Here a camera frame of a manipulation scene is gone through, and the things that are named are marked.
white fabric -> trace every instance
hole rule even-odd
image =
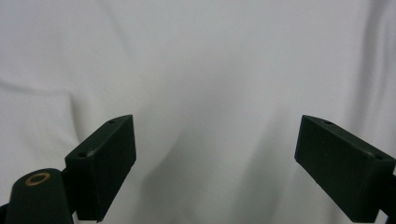
[[[350,223],[293,158],[300,119],[396,157],[395,21],[391,0],[4,1],[0,203],[133,114],[103,223]]]

brass ring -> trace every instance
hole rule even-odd
[[[42,177],[42,178],[39,178],[37,181],[34,181],[35,177]],[[39,185],[39,184],[45,182],[49,178],[50,178],[49,173],[38,173],[35,175],[31,175],[29,178],[26,179],[25,185],[29,186],[29,187],[36,186],[36,185]]]

circular metal ring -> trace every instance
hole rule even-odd
[[[49,173],[38,173],[35,175],[31,175],[29,178],[26,179],[25,185],[29,187],[36,186],[47,181],[49,178]]]

white cloth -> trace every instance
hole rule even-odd
[[[390,0],[2,2],[0,203],[133,114],[103,223],[350,223],[293,158],[300,119],[396,157],[395,21]]]

white surface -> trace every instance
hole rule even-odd
[[[396,1],[2,2],[0,203],[134,114],[104,223],[350,223],[294,161],[300,119],[396,157],[395,21]]]

